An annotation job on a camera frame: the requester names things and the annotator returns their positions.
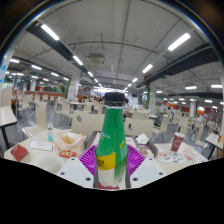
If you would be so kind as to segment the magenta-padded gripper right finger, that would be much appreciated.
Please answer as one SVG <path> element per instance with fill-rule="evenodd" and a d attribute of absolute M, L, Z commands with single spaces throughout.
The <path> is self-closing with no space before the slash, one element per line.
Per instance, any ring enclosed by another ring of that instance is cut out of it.
<path fill-rule="evenodd" d="M 166 176 L 166 172 L 154 157 L 145 157 L 132 146 L 128 146 L 128 151 L 127 188 L 140 188 Z"/>

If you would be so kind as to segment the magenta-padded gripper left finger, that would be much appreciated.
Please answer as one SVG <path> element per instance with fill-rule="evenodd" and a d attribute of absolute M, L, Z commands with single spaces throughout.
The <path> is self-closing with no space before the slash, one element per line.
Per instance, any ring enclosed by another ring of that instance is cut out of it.
<path fill-rule="evenodd" d="M 95 188 L 98 179 L 96 148 L 96 145 L 91 146 L 79 157 L 69 158 L 57 175 L 81 187 Z"/>

